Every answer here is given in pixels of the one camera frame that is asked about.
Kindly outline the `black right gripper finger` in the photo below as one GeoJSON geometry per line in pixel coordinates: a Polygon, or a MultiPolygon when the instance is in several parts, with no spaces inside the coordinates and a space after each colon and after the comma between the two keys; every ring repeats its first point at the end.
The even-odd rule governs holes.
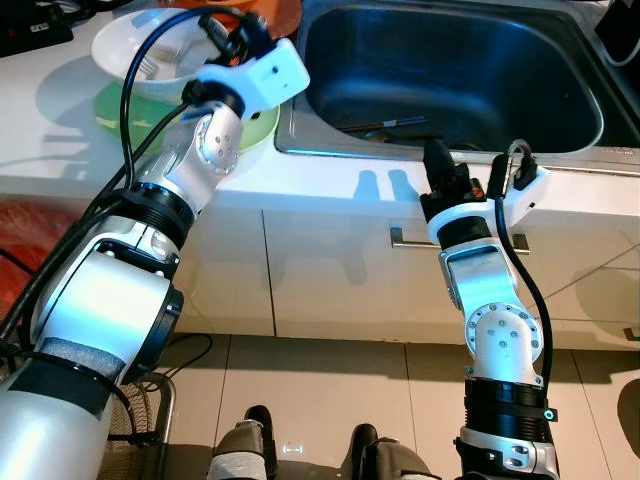
{"type": "Polygon", "coordinates": [[[426,140],[424,166],[431,193],[463,191],[463,166],[453,159],[451,148],[444,140],[426,140]]]}

